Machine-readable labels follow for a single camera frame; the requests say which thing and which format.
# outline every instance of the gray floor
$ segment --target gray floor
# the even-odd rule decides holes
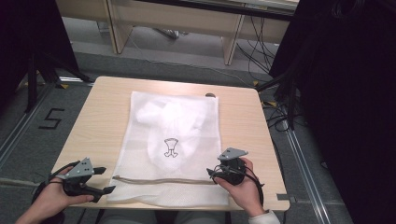
[[[174,41],[152,29],[136,27],[126,49],[122,54],[115,55],[109,34],[99,32],[96,22],[64,19],[64,24],[81,71],[91,77],[138,77],[246,88],[251,87],[254,80],[263,83],[271,79],[253,63],[249,65],[248,59],[239,50],[235,52],[233,64],[224,65],[221,40],[217,36],[187,34]],[[243,49],[251,50],[246,40],[240,40],[239,44]],[[267,47],[273,53],[276,52],[277,45],[268,44]],[[59,73],[61,76],[68,76],[66,72]],[[41,92],[49,90],[49,93],[21,134],[21,139],[15,143],[7,160],[1,165],[0,178],[3,180],[34,183],[43,180],[43,176],[50,172],[62,150],[91,87],[70,85],[65,90],[54,87],[39,89]],[[273,101],[274,91],[275,89],[263,91],[260,97],[265,101]],[[22,87],[16,92],[7,109],[0,111],[0,143],[6,141],[14,126],[23,117],[26,92],[26,87]],[[63,112],[55,112],[57,118],[62,119],[58,128],[39,129],[40,126],[53,124],[53,121],[45,120],[52,108],[64,109]],[[264,113],[267,119],[277,115],[272,109],[264,109]],[[331,223],[352,223],[332,177],[320,165],[321,155],[309,127],[302,117],[296,121],[296,135]],[[270,133],[279,152],[290,197],[289,211],[286,214],[276,214],[281,221],[284,221],[286,215],[286,223],[318,223],[286,133],[278,132],[274,127],[270,129]],[[29,206],[34,188],[4,183],[0,188],[0,223],[13,223]],[[68,208],[65,212],[65,223],[77,223],[82,209]],[[81,223],[93,223],[97,212],[88,209]],[[244,212],[232,212],[233,223],[247,223],[246,218]]]

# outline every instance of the fingers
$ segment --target fingers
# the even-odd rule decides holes
[[[78,204],[78,203],[87,203],[93,200],[92,195],[79,195],[75,197],[68,197],[68,205]]]
[[[250,160],[248,160],[244,157],[240,157],[239,159],[241,159],[242,161],[245,162],[245,165],[247,168],[249,168],[250,170],[253,170],[253,162],[251,162]]]
[[[220,186],[222,186],[224,189],[230,192],[230,190],[233,188],[233,185],[228,183],[225,179],[222,179],[220,177],[215,177],[216,183],[218,183]]]
[[[69,172],[71,169],[73,169],[73,166],[69,166],[67,168],[65,168],[64,170],[62,170],[61,172],[59,172],[60,175],[65,175],[67,174],[67,172]]]

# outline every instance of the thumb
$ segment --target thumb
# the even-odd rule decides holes
[[[69,197],[68,203],[69,205],[78,204],[78,203],[87,203],[93,200],[92,195],[78,195],[75,197]]]
[[[222,186],[224,189],[230,192],[231,188],[233,187],[232,184],[228,183],[227,180],[220,178],[220,177],[215,177],[216,183],[218,183],[220,186]]]

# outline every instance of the desk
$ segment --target desk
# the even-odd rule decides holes
[[[293,13],[298,0],[206,0],[234,7],[254,7],[263,12],[274,6]],[[108,23],[113,51],[122,50],[134,26],[146,26],[183,32],[221,36],[224,63],[231,64],[236,40],[257,40],[250,17],[204,9],[177,7],[134,0],[56,0],[61,15]],[[254,18],[256,29],[260,30],[261,18]],[[263,41],[279,44],[289,22],[265,19]]]
[[[236,147],[247,150],[255,174],[263,187],[265,208],[285,211],[289,201],[279,201],[277,194],[286,194],[276,154],[267,129],[258,93],[253,89],[179,82],[154,81],[120,77],[99,77],[81,109],[78,119],[56,161],[54,170],[71,161],[90,157],[94,167],[107,168],[103,175],[94,175],[88,185],[102,189],[108,186],[122,147],[130,114],[132,91],[174,95],[214,93],[219,97],[219,129],[222,150]],[[106,195],[99,203],[84,207],[164,209],[143,203],[108,203]],[[239,210],[233,200],[229,206],[207,210]]]

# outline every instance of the hand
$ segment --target hand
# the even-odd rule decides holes
[[[61,175],[69,172],[73,167],[68,167],[60,172]],[[17,220],[16,224],[40,223],[43,220],[60,213],[67,206],[77,203],[87,203],[93,200],[91,195],[67,196],[64,193],[62,179],[51,179],[43,191],[38,195],[30,208]]]
[[[253,163],[250,160],[246,158],[240,159],[245,162],[247,168],[253,171]],[[247,174],[254,176],[249,169],[247,169]],[[215,177],[215,181],[220,186],[227,189],[236,204],[243,208],[250,217],[256,217],[261,214],[265,214],[265,211],[260,203],[259,192],[257,190],[256,184],[250,178],[245,177],[242,183],[236,186],[219,177]]]

